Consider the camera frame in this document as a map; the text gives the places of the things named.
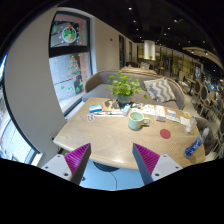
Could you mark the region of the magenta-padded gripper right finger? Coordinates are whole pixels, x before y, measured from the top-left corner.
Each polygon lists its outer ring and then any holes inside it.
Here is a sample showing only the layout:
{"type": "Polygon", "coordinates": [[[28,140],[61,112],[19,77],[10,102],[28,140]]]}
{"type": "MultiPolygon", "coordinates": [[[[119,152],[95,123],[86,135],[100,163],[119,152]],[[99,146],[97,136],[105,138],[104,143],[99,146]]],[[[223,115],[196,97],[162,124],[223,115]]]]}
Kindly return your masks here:
{"type": "Polygon", "coordinates": [[[182,167],[167,154],[158,155],[136,143],[133,144],[132,153],[145,185],[182,169],[182,167]]]}

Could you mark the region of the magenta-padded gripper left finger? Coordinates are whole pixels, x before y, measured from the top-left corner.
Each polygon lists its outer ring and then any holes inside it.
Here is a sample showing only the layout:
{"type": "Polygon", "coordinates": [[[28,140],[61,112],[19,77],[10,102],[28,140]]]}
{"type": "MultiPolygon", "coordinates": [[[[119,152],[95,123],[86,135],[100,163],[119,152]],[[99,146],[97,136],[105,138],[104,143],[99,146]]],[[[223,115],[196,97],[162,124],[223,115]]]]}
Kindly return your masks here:
{"type": "Polygon", "coordinates": [[[79,185],[91,154],[87,143],[66,155],[57,154],[42,169],[79,185]]]}

